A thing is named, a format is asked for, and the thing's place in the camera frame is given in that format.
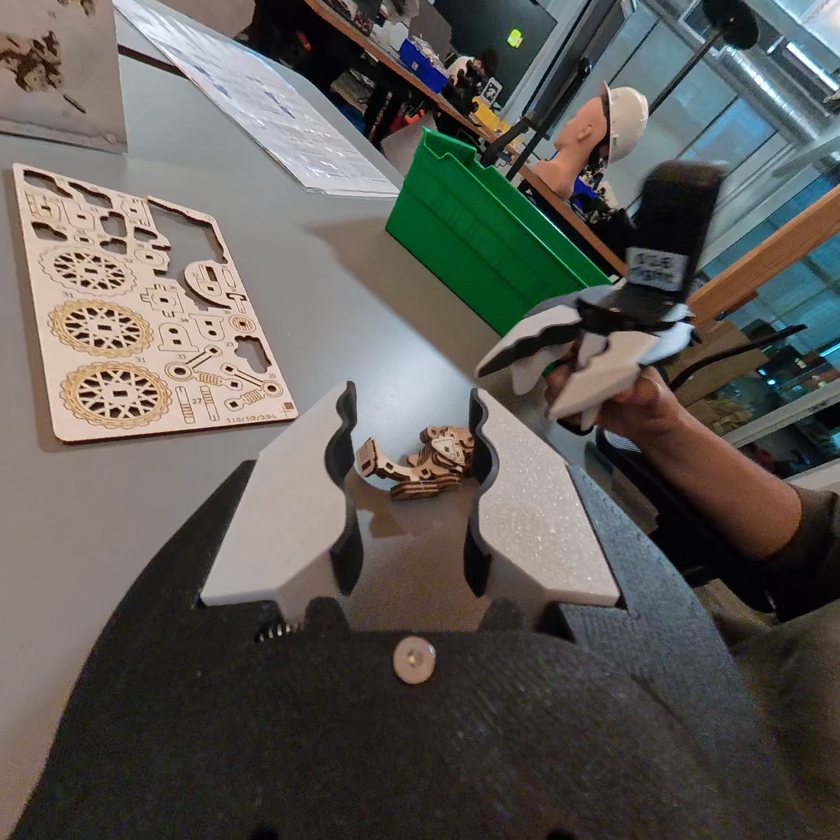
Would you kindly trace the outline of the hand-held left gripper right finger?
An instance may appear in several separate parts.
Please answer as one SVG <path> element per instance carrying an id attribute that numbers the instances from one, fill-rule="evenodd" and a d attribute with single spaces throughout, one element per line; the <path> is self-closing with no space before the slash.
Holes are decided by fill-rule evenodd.
<path id="1" fill-rule="evenodd" d="M 469 395 L 474 439 L 465 581 L 530 625 L 555 603 L 615 607 L 621 592 L 565 459 L 488 392 Z"/>

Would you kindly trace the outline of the wooden puzzle model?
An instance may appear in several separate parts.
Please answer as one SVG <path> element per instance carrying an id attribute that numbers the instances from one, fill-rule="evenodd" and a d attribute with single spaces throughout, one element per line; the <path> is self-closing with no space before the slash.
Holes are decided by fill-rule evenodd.
<path id="1" fill-rule="evenodd" d="M 476 444 L 467 427 L 429 426 L 419 438 L 423 446 L 403 463 L 386 456 L 370 437 L 355 453 L 357 470 L 364 478 L 391 480 L 394 501 L 436 497 L 472 477 Z"/>

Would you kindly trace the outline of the wooden puzzle sheet with gears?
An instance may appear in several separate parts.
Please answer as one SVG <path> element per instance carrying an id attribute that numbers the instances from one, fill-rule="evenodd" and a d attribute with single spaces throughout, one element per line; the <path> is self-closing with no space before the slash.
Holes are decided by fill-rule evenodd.
<path id="1" fill-rule="evenodd" d="M 63 444 L 298 416 L 211 215 L 12 165 Z"/>

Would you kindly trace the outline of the small blue crate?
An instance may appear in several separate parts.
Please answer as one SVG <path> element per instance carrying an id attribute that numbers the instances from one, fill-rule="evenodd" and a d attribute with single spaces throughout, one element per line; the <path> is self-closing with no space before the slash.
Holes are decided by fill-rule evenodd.
<path id="1" fill-rule="evenodd" d="M 416 77 L 442 77 L 446 81 L 447 73 L 438 54 L 424 39 L 405 38 L 398 54 L 400 61 Z"/>

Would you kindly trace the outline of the person's right hand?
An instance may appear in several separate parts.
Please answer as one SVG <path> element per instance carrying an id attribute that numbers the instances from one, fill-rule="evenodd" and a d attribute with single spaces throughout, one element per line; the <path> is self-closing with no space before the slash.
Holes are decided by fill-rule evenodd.
<path id="1" fill-rule="evenodd" d="M 640 371 L 630 388 L 604 402 L 592 424 L 645 450 L 675 439 L 691 421 L 691 415 L 651 365 Z"/>

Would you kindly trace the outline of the white hard hat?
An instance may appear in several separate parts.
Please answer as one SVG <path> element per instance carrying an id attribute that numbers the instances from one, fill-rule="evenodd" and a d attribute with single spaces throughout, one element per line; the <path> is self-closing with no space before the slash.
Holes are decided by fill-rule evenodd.
<path id="1" fill-rule="evenodd" d="M 605 167 L 627 158 L 643 138 L 648 123 L 648 100 L 632 87 L 601 85 L 606 121 L 602 147 Z"/>

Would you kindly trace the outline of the grey desk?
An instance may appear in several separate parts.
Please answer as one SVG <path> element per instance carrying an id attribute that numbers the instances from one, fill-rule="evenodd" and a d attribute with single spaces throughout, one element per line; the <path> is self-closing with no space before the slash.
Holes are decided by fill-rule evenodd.
<path id="1" fill-rule="evenodd" d="M 385 231 L 393 201 L 304 192 L 194 85 L 120 58 L 129 153 L 2 135 L 2 838 L 69 693 L 135 578 L 288 424 L 65 446 L 51 432 L 15 162 L 216 218 L 305 412 L 354 381 L 353 441 L 407 451 L 463 423 L 483 321 Z"/>

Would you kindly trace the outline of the person's right forearm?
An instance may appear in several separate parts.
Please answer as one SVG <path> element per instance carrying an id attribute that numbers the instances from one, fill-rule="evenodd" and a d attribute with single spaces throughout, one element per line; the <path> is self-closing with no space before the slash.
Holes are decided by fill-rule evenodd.
<path id="1" fill-rule="evenodd" d="M 796 490 L 681 406 L 636 445 L 737 550 L 767 560 L 793 539 L 802 522 Z"/>

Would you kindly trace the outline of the white printed instruction board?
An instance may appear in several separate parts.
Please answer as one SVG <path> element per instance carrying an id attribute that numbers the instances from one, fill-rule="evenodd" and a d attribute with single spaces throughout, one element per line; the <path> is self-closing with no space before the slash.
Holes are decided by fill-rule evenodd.
<path id="1" fill-rule="evenodd" d="M 111 1 L 1 2 L 1 131 L 128 150 Z"/>

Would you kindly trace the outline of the dark monitor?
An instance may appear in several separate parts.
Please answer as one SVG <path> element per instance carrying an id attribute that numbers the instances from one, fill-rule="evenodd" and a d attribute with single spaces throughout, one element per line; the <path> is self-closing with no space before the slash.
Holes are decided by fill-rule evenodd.
<path id="1" fill-rule="evenodd" d="M 452 28 L 452 46 L 477 56 L 494 49 L 499 68 L 528 67 L 557 26 L 536 1 L 435 1 Z"/>

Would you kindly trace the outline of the laminated paper sheet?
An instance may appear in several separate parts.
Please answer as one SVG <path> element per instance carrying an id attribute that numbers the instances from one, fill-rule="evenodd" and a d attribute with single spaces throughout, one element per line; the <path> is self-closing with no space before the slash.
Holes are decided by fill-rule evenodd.
<path id="1" fill-rule="evenodd" d="M 398 195 L 399 188 L 262 58 L 146 3 L 113 5 L 307 192 Z"/>

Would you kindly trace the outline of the wooden beam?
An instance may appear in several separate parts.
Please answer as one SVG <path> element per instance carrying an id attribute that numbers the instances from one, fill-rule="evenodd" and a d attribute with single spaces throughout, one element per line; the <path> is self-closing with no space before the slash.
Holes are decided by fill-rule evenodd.
<path id="1" fill-rule="evenodd" d="M 688 300 L 695 326 L 734 312 L 764 283 L 808 256 L 839 231 L 839 186 L 819 198 Z"/>

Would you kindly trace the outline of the green plastic bin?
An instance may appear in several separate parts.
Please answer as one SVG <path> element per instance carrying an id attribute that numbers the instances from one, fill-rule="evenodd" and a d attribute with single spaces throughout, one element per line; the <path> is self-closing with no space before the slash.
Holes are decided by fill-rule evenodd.
<path id="1" fill-rule="evenodd" d="M 499 335 L 608 276 L 473 146 L 423 129 L 385 231 Z"/>

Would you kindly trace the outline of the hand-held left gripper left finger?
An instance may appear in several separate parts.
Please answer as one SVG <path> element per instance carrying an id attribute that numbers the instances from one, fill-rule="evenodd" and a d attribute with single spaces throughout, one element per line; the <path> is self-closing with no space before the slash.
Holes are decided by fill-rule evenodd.
<path id="1" fill-rule="evenodd" d="M 364 546 L 352 492 L 356 388 L 338 385 L 258 455 L 201 593 L 205 606 L 274 602 L 288 623 L 350 595 Z"/>

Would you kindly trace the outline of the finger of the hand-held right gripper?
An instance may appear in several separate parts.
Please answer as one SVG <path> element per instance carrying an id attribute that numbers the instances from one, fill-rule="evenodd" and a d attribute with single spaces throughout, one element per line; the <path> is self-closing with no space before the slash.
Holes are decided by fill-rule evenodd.
<path id="1" fill-rule="evenodd" d="M 641 362 L 656 345 L 656 335 L 647 332 L 586 332 L 577 357 L 582 365 L 547 406 L 547 418 L 572 422 L 577 417 L 581 432 L 588 433 L 603 403 L 635 383 Z"/>
<path id="2" fill-rule="evenodd" d="M 478 363 L 475 376 L 509 369 L 512 380 L 539 380 L 547 367 L 571 350 L 581 324 L 580 313 L 565 305 L 527 316 Z"/>

